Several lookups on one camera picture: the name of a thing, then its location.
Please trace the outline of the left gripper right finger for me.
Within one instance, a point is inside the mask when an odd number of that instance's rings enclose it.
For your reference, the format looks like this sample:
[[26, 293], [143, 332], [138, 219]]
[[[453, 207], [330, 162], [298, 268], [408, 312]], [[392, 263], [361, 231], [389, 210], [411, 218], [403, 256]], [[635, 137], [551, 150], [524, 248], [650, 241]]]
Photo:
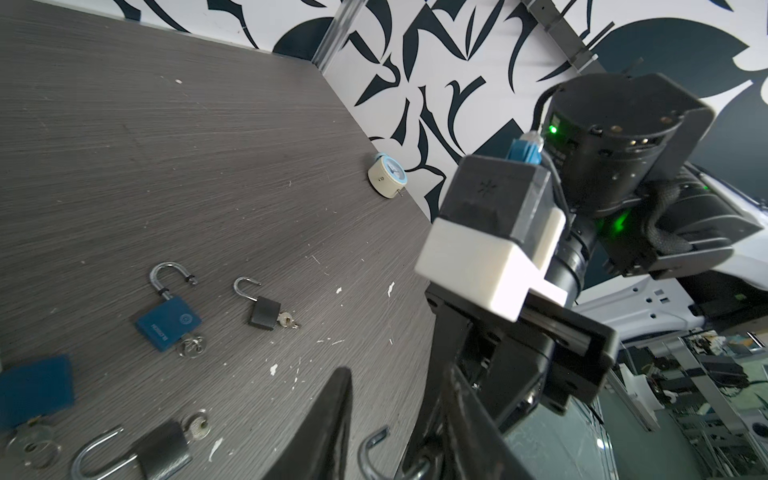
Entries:
[[521, 466], [457, 367], [443, 381], [444, 479], [521, 479]]

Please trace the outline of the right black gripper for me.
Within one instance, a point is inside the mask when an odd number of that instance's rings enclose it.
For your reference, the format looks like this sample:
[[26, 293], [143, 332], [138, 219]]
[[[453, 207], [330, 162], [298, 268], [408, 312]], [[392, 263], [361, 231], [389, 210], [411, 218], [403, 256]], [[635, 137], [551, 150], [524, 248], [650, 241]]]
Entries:
[[[593, 401], [615, 365], [615, 330], [535, 294], [514, 322], [434, 284], [425, 296], [435, 326], [423, 400], [401, 461], [403, 479], [444, 479], [448, 367], [458, 368], [504, 440], [540, 405], [562, 415], [572, 398]], [[532, 478], [521, 455], [511, 453], [521, 479]]]

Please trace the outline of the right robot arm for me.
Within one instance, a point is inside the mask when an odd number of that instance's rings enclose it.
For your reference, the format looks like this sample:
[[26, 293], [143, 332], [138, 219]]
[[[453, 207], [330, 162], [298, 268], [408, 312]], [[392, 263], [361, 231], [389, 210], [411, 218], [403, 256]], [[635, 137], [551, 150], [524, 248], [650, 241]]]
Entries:
[[547, 89], [503, 156], [460, 161], [415, 265], [436, 323], [403, 478], [527, 479], [504, 435], [597, 397], [620, 337], [573, 308], [596, 244], [670, 279], [763, 231], [688, 161], [714, 119], [661, 74], [590, 74]]

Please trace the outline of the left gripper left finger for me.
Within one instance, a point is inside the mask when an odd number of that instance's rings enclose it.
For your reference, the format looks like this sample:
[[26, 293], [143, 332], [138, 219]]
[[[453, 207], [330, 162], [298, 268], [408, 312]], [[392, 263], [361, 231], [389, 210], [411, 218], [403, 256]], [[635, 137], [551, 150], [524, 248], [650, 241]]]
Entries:
[[343, 479], [352, 406], [352, 372], [338, 367], [263, 479]]

